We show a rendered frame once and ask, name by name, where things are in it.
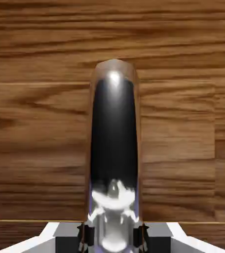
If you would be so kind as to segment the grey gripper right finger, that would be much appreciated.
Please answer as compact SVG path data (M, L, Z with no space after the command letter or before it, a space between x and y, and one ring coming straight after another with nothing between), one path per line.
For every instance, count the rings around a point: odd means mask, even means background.
M225 249L188 236L177 222L138 222L133 245L137 253L225 253Z

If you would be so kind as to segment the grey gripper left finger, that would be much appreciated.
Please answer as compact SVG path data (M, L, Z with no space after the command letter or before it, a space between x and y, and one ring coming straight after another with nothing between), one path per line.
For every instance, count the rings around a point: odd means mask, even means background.
M82 222L49 222L40 235L0 253L84 253L94 244L94 227Z

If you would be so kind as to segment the curved shiny metal handle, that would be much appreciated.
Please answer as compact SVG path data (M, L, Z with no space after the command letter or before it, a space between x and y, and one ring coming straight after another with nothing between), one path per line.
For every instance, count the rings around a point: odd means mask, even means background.
M139 108L134 66L98 63L90 81L82 253L140 252Z

